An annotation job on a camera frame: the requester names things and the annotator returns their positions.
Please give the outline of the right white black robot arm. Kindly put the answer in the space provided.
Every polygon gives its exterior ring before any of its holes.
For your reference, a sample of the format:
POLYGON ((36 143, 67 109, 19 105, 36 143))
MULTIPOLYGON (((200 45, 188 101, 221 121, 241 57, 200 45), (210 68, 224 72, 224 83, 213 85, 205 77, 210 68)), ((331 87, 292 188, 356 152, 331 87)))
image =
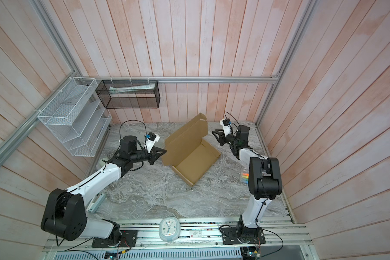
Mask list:
POLYGON ((212 132, 221 146, 228 144, 233 155, 248 165, 248 188, 250 199, 248 206, 235 228, 225 227, 224 244, 231 242, 265 242, 260 226, 267 207, 282 193, 283 185, 280 165, 277 158, 263 156, 248 145, 250 128, 238 125, 233 131, 229 119, 220 121, 221 128, 212 132))

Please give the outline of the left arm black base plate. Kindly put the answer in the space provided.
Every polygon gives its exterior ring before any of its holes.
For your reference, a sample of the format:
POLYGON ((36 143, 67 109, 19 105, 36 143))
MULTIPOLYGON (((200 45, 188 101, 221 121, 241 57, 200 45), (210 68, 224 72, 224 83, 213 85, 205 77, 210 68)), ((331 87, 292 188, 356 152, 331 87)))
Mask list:
POLYGON ((133 248, 136 245, 137 234, 137 230, 117 230, 108 238, 95 238, 92 243, 92 248, 133 248))

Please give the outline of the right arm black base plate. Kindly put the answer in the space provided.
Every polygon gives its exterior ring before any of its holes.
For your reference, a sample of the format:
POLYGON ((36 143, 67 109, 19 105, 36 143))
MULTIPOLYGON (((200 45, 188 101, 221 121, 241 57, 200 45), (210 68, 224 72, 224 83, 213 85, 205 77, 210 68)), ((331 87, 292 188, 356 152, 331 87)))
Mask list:
POLYGON ((228 225, 221 226, 219 231, 222 235, 224 245, 235 244, 265 244, 266 240, 262 229, 241 229, 237 227, 230 227, 228 225))

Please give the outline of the brown cardboard box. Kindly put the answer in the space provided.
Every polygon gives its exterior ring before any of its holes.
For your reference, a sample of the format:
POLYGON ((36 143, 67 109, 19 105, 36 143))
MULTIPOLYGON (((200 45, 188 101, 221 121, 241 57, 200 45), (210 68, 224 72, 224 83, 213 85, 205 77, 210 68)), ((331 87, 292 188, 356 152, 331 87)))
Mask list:
POLYGON ((161 156, 163 165, 171 167, 189 187, 221 156, 219 150, 204 140, 207 135, 207 118, 199 113, 165 140, 167 153, 161 156))

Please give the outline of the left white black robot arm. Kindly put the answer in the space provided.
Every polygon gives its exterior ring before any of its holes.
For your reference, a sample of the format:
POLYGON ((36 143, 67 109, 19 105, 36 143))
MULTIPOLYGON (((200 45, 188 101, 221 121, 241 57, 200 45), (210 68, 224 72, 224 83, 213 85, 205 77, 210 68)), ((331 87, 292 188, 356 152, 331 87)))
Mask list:
POLYGON ((132 171, 135 163, 147 161, 150 165, 166 153, 156 147, 159 135, 150 132, 142 146, 136 136, 127 135, 120 140, 118 150, 103 167, 82 182, 65 190, 55 189, 49 194, 41 221, 41 229, 67 241, 98 238, 109 247, 121 241, 119 225, 113 221, 88 219, 86 206, 109 184, 132 171))

